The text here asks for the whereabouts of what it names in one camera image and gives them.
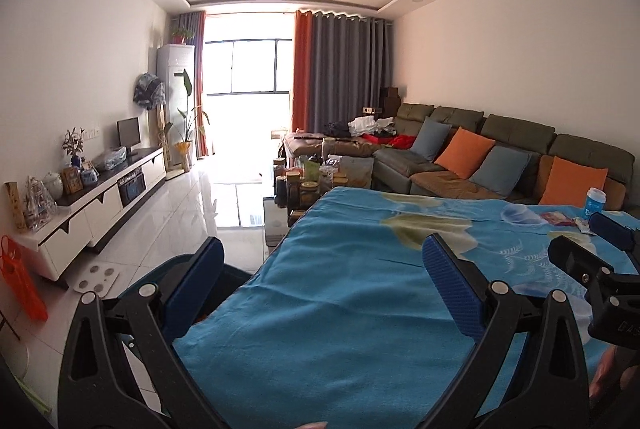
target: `hand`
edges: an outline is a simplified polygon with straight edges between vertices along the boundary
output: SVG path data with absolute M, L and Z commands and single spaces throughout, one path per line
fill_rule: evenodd
M 600 396 L 604 392 L 607 382 L 610 381 L 610 374 L 613 373 L 616 364 L 616 348 L 617 346 L 609 346 L 598 363 L 598 369 L 589 386 L 589 397 Z M 628 367 L 620 376 L 620 389 L 626 389 L 638 370 L 637 365 Z

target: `plastic cup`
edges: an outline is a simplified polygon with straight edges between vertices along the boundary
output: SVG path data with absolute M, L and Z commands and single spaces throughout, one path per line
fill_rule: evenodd
M 599 213 L 604 209 L 604 203 L 607 201 L 607 195 L 600 189 L 592 187 L 587 191 L 587 199 L 584 203 L 582 217 L 589 219 L 593 213 Z

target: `white tile floor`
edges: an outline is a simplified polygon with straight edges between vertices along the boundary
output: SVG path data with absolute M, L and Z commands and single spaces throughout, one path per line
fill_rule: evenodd
M 174 255 L 194 252 L 208 235 L 222 241 L 227 263 L 254 273 L 268 254 L 262 230 L 262 197 L 271 192 L 269 179 L 263 184 L 255 167 L 238 167 L 215 156 L 204 159 L 190 173 L 166 182 L 100 254 L 82 253 L 63 277 L 73 282 L 96 259 L 108 261 L 120 272 L 107 294 L 107 298 L 116 297 Z M 20 312 L 13 324 L 29 351 L 24 382 L 52 406 L 50 420 L 57 426 L 60 364 L 80 295 L 40 279 L 35 281 L 47 304 L 49 319 L 34 323 Z M 14 337 L 4 329 L 0 332 L 0 352 L 10 366 L 12 359 L 7 355 L 12 351 L 16 351 Z M 130 362 L 148 405 L 159 409 L 158 396 L 144 367 L 134 357 Z

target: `blue pillow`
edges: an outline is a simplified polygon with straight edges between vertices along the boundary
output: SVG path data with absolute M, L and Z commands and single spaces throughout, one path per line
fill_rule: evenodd
M 520 180 L 530 157 L 526 151 L 494 146 L 469 181 L 506 198 Z
M 427 117 L 424 119 L 410 151 L 425 157 L 429 162 L 433 162 L 450 130 L 450 124 L 441 124 Z

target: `window frame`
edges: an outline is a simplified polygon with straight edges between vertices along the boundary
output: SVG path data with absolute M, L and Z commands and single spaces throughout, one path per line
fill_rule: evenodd
M 255 91 L 255 92 L 235 92 L 234 91 L 234 77 L 233 77 L 233 69 L 234 69 L 234 48 L 235 43 L 238 42 L 255 42 L 255 41 L 273 41 L 274 42 L 274 52 L 273 52 L 273 89 L 268 91 Z M 205 41 L 205 45 L 207 44 L 220 44 L 220 43 L 231 43 L 231 91 L 230 92 L 222 92 L 222 93 L 213 93 L 213 94 L 205 94 L 207 97 L 220 97 L 224 95 L 284 95 L 288 94 L 290 90 L 279 90 L 278 89 L 278 42 L 279 41 L 291 41 L 292 38 L 285 37 L 261 37 L 261 38 L 251 38 L 251 39 L 224 39 L 219 41 Z

